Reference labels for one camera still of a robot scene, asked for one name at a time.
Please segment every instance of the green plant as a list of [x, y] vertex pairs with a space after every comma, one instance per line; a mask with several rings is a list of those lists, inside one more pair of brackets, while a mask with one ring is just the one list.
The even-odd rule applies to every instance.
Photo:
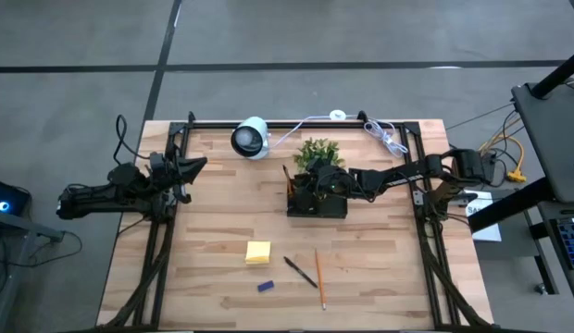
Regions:
[[297, 149], [300, 154], [295, 154], [293, 156], [293, 160], [297, 164], [299, 172], [306, 171], [307, 164], [315, 157], [328, 158], [329, 152], [333, 152], [331, 164], [334, 166], [341, 166], [344, 160], [339, 158], [339, 143], [328, 142], [327, 144], [327, 141], [328, 139], [312, 140], [312, 138], [309, 138], [309, 140], [304, 142], [303, 147]]

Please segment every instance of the white camera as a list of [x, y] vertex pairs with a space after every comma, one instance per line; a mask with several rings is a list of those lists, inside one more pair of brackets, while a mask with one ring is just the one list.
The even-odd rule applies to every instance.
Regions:
[[261, 117], [244, 120], [231, 135], [231, 147], [243, 157], [257, 160], [268, 154], [268, 127]]

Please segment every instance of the gray floor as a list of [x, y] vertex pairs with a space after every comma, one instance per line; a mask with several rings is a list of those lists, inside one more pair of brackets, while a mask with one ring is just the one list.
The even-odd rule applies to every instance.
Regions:
[[[0, 66], [155, 64], [171, 0], [0, 0]], [[534, 33], [535, 28], [543, 28]], [[574, 52], [567, 0], [184, 1], [170, 64], [296, 61], [562, 59]], [[334, 108], [373, 117], [442, 118], [446, 125], [508, 103], [510, 88], [551, 68], [167, 73], [155, 119], [300, 118]], [[67, 183], [100, 184], [114, 166], [114, 120], [137, 142], [152, 73], [0, 74], [0, 179], [29, 189], [32, 217], [78, 233], [83, 252], [30, 269], [10, 331], [90, 327], [100, 303], [117, 215], [61, 221]], [[448, 133], [478, 148], [510, 110]], [[542, 175], [527, 134], [523, 171]], [[510, 151], [517, 154], [515, 147]], [[67, 253], [66, 240], [46, 256]], [[574, 332], [574, 303], [549, 244], [558, 296], [531, 292], [533, 260], [480, 262], [495, 322]]]

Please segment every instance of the eraser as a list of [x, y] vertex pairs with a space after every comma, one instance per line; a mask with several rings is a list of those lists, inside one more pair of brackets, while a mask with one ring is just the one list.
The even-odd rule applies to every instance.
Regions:
[[272, 282], [272, 280], [258, 285], [258, 292], [269, 290], [271, 288], [275, 288], [275, 284]]

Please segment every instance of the butcher block tabletop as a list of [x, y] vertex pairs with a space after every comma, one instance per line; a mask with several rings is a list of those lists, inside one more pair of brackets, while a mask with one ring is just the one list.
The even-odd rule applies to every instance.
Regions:
[[[418, 123], [426, 154], [449, 149], [441, 120]], [[163, 152], [168, 125], [169, 121], [146, 122], [139, 154]], [[287, 131], [271, 129], [270, 143]], [[230, 136], [231, 129], [191, 130], [187, 157], [206, 156], [208, 163], [194, 184], [186, 186], [193, 201], [179, 205], [160, 329], [432, 328], [408, 186], [391, 188], [374, 203], [349, 200], [346, 219], [285, 214], [287, 187], [282, 166], [292, 176], [297, 173], [293, 155], [309, 138], [338, 142], [345, 168], [383, 170], [402, 165], [402, 158], [392, 156], [362, 129], [299, 129], [258, 161], [237, 155]], [[400, 136], [394, 139], [399, 142]], [[412, 138], [409, 145], [416, 160]], [[137, 161], [141, 169], [145, 163]], [[455, 213], [464, 214], [459, 208]], [[125, 214], [120, 228], [140, 218]], [[468, 226], [451, 219], [443, 225], [454, 283], [479, 315], [492, 322]], [[97, 324], [110, 320], [137, 287], [149, 226], [142, 222], [117, 239]], [[244, 263], [248, 241], [271, 242], [269, 264]], [[314, 249], [322, 266], [327, 311], [322, 311], [318, 289], [283, 260], [289, 257], [318, 281]], [[258, 292], [257, 286], [270, 280], [274, 288]], [[151, 314], [154, 289], [155, 283], [147, 297], [145, 322]], [[443, 321], [449, 323], [439, 284], [438, 294]]]

